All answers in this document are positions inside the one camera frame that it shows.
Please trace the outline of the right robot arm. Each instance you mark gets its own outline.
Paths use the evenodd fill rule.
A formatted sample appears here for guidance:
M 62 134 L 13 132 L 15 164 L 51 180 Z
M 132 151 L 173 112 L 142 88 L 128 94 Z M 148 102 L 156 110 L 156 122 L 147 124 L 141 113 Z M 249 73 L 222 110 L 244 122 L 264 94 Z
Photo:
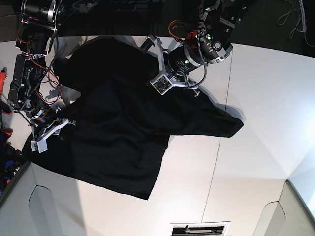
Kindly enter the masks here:
M 62 0 L 24 0 L 21 4 L 21 25 L 17 29 L 16 57 L 8 104 L 15 113 L 24 112 L 30 120 L 33 144 L 58 135 L 69 120 L 57 117 L 52 105 L 63 96 L 62 86 L 52 72 L 54 59 L 47 64 L 46 56 L 59 52 L 58 28 L 67 14 Z

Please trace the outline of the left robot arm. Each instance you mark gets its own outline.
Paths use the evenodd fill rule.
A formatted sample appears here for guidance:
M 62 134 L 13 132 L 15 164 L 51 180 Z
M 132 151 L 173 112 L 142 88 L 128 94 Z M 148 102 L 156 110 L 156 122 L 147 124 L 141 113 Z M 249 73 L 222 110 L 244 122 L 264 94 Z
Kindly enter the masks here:
M 160 95 L 175 87 L 191 89 L 199 93 L 199 86 L 206 80 L 207 66 L 223 62 L 233 50 L 230 37 L 236 23 L 242 20 L 246 10 L 244 0 L 201 1 L 198 9 L 197 28 L 180 20 L 168 25 L 169 35 L 179 44 L 170 50 L 162 41 L 149 35 L 140 47 L 148 52 L 157 48 L 159 71 L 150 79 Z

